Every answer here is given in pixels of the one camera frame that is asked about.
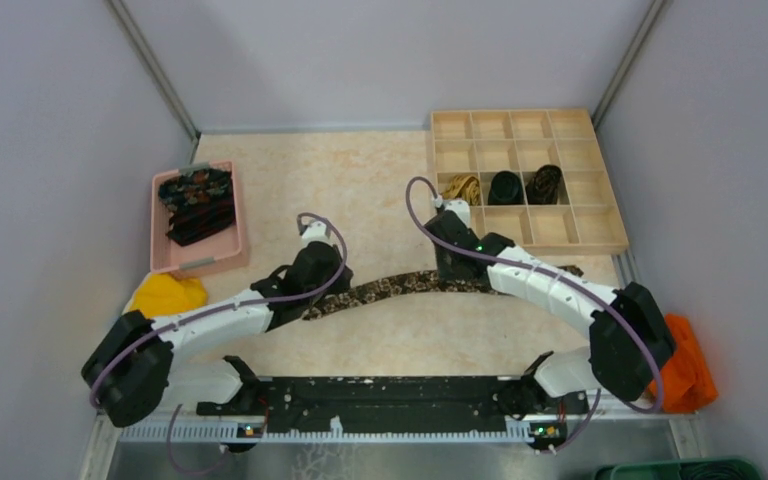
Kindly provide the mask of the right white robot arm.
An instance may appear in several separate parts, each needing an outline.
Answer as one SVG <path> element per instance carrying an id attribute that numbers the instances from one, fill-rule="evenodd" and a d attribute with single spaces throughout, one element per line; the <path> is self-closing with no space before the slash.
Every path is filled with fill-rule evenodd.
<path id="1" fill-rule="evenodd" d="M 511 239 L 471 229 L 463 200 L 433 201 L 435 215 L 423 226 L 435 246 L 440 275 L 478 279 L 492 291 L 528 301 L 566 322 L 588 342 L 548 353 L 525 373 L 523 398 L 548 412 L 563 395 L 602 388 L 625 401 L 639 400 L 662 382 L 661 370 L 676 343 L 651 292 L 631 282 L 623 288 L 582 279 L 543 262 Z"/>

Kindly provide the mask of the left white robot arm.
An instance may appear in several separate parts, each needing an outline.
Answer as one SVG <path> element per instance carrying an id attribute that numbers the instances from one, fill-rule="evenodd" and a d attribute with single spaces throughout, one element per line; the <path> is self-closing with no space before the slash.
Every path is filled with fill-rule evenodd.
<path id="1" fill-rule="evenodd" d="M 326 295 L 349 289 L 353 273 L 341 232 L 311 213 L 300 214 L 297 226 L 301 248 L 293 262 L 236 295 L 184 313 L 150 317 L 135 309 L 121 315 L 81 369 L 91 406 L 120 428 L 175 409 L 252 411 L 259 380 L 241 359 L 192 359 L 294 322 Z"/>

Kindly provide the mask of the brown floral patterned tie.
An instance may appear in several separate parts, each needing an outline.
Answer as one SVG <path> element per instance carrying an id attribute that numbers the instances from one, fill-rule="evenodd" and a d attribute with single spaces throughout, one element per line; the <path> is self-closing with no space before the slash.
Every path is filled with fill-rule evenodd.
<path id="1" fill-rule="evenodd" d="M 478 293 L 499 295 L 488 280 L 446 280 L 435 270 L 420 270 L 370 281 L 338 294 L 329 294 L 307 308 L 301 319 L 317 320 L 341 311 L 390 298 L 424 293 Z"/>

